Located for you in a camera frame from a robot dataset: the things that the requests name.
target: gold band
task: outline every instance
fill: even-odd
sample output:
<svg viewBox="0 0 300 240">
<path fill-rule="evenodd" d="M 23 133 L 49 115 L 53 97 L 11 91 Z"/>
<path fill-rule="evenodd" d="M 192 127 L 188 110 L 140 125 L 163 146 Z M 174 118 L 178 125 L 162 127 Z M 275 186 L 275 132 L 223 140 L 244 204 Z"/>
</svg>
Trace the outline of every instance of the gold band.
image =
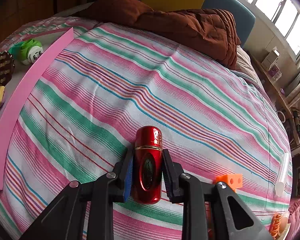
<svg viewBox="0 0 300 240">
<path fill-rule="evenodd" d="M 160 147 L 151 146 L 151 145 L 143 145 L 143 146 L 139 146 L 136 148 L 136 150 L 140 150 L 140 149 L 154 149 L 154 150 L 162 151 L 162 149 Z"/>
</svg>

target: red bottle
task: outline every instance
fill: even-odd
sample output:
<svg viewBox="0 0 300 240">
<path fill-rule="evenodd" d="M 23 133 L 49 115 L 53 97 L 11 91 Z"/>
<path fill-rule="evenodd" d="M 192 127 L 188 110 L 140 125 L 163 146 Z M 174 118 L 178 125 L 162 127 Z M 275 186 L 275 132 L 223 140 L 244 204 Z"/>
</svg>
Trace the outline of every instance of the red bottle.
<svg viewBox="0 0 300 240">
<path fill-rule="evenodd" d="M 136 134 L 132 197 L 142 204 L 161 198 L 162 134 L 154 126 L 141 127 Z"/>
</svg>

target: window frame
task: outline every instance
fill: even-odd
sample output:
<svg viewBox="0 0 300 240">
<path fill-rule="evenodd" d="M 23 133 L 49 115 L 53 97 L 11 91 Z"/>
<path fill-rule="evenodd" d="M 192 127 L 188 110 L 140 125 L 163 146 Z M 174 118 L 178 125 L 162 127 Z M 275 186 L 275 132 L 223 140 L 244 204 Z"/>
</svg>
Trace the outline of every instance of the window frame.
<svg viewBox="0 0 300 240">
<path fill-rule="evenodd" d="M 275 26 L 275 23 L 277 22 L 283 7 L 285 5 L 286 0 L 283 0 L 282 4 L 278 6 L 278 9 L 276 11 L 276 13 L 273 16 L 274 21 L 270 20 L 257 6 L 257 0 L 253 0 L 252 3 L 249 3 L 248 0 L 238 0 L 239 2 L 241 2 L 245 7 L 247 7 L 255 16 L 257 16 L 258 18 L 260 18 L 267 26 L 268 28 L 275 34 L 275 36 L 279 39 L 279 41 L 284 45 L 285 49 L 288 51 L 290 57 L 292 58 L 292 60 L 294 62 L 298 62 L 298 60 L 300 59 L 300 51 L 298 52 L 297 55 L 295 55 L 294 51 L 292 50 L 292 48 L 290 47 L 289 43 L 286 41 L 286 38 L 288 37 L 288 35 L 290 34 L 291 30 L 293 29 L 297 18 L 299 16 L 299 12 L 297 13 L 288 33 L 286 36 L 283 36 L 282 33 L 278 30 L 278 28 Z"/>
</svg>

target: blue headboard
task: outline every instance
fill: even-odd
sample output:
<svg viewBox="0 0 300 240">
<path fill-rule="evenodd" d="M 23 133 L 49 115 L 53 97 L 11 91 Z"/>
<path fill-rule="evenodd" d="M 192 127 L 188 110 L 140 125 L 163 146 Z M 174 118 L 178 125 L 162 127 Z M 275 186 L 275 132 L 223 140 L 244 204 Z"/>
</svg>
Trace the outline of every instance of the blue headboard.
<svg viewBox="0 0 300 240">
<path fill-rule="evenodd" d="M 237 27 L 237 35 L 243 46 L 253 28 L 256 17 L 238 0 L 204 0 L 203 8 L 223 9 L 231 12 Z"/>
</svg>

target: orange block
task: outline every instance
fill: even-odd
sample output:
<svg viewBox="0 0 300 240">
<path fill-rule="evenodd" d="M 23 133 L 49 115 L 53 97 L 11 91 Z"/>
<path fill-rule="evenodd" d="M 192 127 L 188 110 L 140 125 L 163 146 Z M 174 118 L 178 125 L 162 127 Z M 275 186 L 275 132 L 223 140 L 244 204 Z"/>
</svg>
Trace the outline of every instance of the orange block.
<svg viewBox="0 0 300 240">
<path fill-rule="evenodd" d="M 216 177 L 216 182 L 223 181 L 232 189 L 242 187 L 242 174 L 225 174 Z"/>
</svg>

